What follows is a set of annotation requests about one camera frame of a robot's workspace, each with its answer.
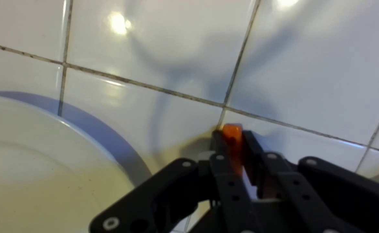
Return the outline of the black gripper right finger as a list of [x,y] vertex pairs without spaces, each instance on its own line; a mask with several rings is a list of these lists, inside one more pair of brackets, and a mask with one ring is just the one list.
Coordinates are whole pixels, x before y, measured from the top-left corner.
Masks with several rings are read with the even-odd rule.
[[263,151],[251,131],[241,132],[243,164],[257,186],[253,205],[262,233],[362,233],[336,216],[307,179],[280,154]]

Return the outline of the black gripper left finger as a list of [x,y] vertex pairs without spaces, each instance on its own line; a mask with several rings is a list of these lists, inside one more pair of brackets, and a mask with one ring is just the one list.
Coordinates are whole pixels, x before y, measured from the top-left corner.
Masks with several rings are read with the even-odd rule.
[[209,158],[217,189],[218,216],[223,233],[260,233],[252,202],[230,162],[230,148],[220,131],[212,132]]

